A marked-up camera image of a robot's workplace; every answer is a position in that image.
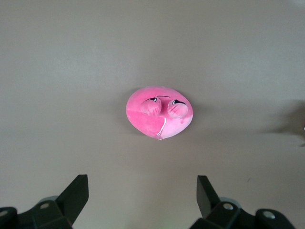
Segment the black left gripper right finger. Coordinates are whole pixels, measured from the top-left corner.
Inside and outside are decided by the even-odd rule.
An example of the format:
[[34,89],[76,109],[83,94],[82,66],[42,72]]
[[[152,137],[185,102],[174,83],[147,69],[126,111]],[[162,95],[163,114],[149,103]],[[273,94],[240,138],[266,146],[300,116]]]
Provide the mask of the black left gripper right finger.
[[196,200],[202,217],[190,229],[255,229],[254,216],[220,200],[207,176],[197,177]]

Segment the round pink plush toy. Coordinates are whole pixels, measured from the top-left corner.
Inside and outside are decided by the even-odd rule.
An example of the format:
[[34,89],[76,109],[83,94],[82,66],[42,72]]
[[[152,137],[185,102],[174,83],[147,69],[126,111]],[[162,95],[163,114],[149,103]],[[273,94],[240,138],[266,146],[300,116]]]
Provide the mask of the round pink plush toy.
[[131,95],[126,115],[141,133],[163,140],[188,127],[193,119],[193,108],[189,100],[174,89],[148,86]]

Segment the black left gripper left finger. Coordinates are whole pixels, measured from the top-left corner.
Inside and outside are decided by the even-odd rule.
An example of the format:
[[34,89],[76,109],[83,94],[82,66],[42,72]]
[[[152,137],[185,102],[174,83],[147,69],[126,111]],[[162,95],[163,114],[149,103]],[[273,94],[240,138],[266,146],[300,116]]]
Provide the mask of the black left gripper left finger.
[[73,229],[88,199],[88,176],[78,175],[55,200],[40,202],[32,208],[34,228]]

